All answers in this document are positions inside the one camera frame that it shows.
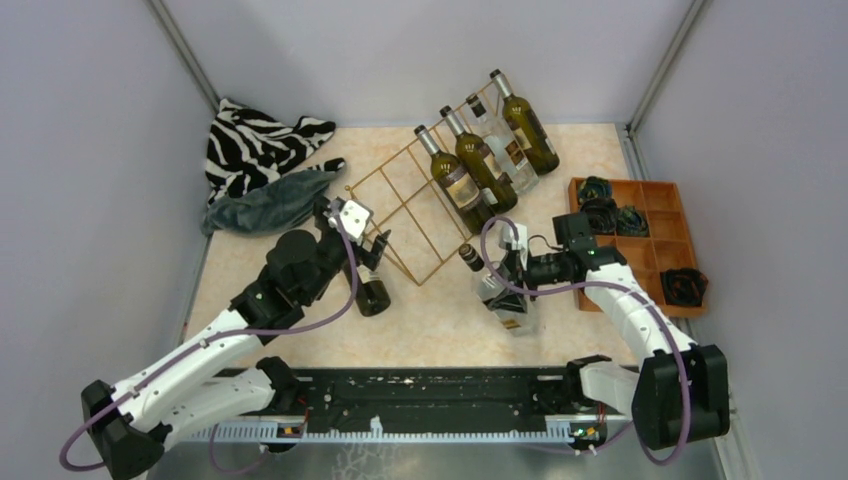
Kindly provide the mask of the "dark bottle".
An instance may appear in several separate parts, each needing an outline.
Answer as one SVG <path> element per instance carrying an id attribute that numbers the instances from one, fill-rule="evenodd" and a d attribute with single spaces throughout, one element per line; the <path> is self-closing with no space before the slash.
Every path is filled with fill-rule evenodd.
<path id="1" fill-rule="evenodd" d="M 518 195 L 493 151 L 478 135 L 471 133 L 458 114 L 446 105 L 440 115 L 455 136 L 455 154 L 480 186 L 484 200 L 497 214 L 505 214 L 518 203 Z"/>
<path id="2" fill-rule="evenodd" d="M 357 279 L 353 280 L 351 264 L 345 261 L 342 267 L 350 288 L 356 287 L 355 303 L 363 317 L 373 317 L 385 312 L 391 306 L 391 298 L 380 275 L 359 263 L 356 267 Z"/>

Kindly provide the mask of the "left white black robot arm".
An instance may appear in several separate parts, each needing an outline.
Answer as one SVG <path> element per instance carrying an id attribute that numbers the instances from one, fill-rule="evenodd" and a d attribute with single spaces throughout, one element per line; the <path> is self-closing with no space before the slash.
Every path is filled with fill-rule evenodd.
<path id="1" fill-rule="evenodd" d="M 83 389 L 85 422 L 72 437 L 89 436 L 111 478 L 134 479 L 184 438 L 233 417 L 304 411 L 300 382 L 281 358 L 263 358 L 232 376 L 224 370 L 279 336 L 315 330 L 344 315 L 352 299 L 324 320 L 299 323 L 341 271 L 355 273 L 359 262 L 380 261 L 385 238 L 371 249 L 363 246 L 370 208 L 354 199 L 321 197 L 313 214 L 320 234 L 284 233 L 258 277 L 194 337 L 124 380 L 96 380 Z"/>

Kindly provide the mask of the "brown wine bottle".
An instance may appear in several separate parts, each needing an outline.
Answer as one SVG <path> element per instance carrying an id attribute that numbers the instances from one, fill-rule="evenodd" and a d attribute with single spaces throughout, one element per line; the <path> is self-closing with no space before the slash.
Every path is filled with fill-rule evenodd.
<path id="1" fill-rule="evenodd" d="M 493 216 L 477 182 L 459 158 L 444 151 L 425 125 L 414 133 L 430 156 L 430 173 L 454 210 L 472 235 L 481 233 L 484 224 Z"/>

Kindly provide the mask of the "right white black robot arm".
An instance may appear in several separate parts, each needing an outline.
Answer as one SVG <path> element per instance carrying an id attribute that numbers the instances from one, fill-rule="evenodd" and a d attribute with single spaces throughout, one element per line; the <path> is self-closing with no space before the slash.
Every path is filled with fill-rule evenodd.
<path id="1" fill-rule="evenodd" d="M 504 216 L 486 221 L 480 235 L 499 224 L 505 255 L 503 276 L 487 245 L 483 262 L 507 290 L 530 297 L 580 291 L 611 322 L 638 362 L 629 370 L 601 358 L 581 360 L 563 385 L 563 398 L 576 412 L 603 403 L 627 416 L 648 453 L 671 449 L 675 459 L 695 441 L 720 437 L 731 427 L 728 362 L 715 345 L 701 345 L 681 331 L 641 284 L 624 255 L 601 245 L 584 213 L 553 220 L 557 250 L 534 255 L 524 225 Z"/>

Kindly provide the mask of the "clear square liquor bottle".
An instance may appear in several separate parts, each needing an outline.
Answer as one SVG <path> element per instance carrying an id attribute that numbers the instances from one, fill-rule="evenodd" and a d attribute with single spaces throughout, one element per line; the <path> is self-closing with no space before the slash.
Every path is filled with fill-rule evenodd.
<path id="1" fill-rule="evenodd" d="M 477 94 L 469 95 L 466 103 L 475 117 L 476 133 L 494 153 L 498 164 L 509 176 L 515 192 L 518 195 L 530 192 L 538 184 L 539 178 L 511 130 L 502 119 L 488 113 Z"/>

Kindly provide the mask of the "olive green wine bottle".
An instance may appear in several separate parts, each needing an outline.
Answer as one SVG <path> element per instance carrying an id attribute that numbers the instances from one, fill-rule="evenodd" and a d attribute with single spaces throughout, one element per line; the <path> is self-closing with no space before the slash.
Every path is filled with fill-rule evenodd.
<path id="1" fill-rule="evenodd" d="M 489 76 L 503 100 L 502 117 L 534 171 L 539 176 L 553 172 L 560 165 L 559 156 L 529 101 L 514 92 L 499 69 Z"/>

